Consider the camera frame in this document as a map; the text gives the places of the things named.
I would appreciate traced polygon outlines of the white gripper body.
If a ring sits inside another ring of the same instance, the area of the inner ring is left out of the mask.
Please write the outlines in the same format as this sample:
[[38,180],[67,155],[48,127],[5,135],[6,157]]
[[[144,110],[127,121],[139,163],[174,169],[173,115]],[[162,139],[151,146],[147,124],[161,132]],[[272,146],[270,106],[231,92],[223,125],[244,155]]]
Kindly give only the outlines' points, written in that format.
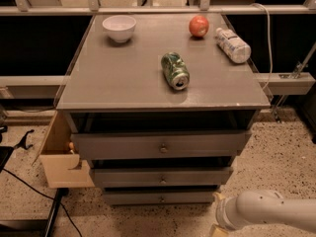
[[231,212],[235,212],[235,200],[235,197],[219,198],[217,200],[215,218],[219,226],[228,231],[236,230],[236,225],[230,219]]

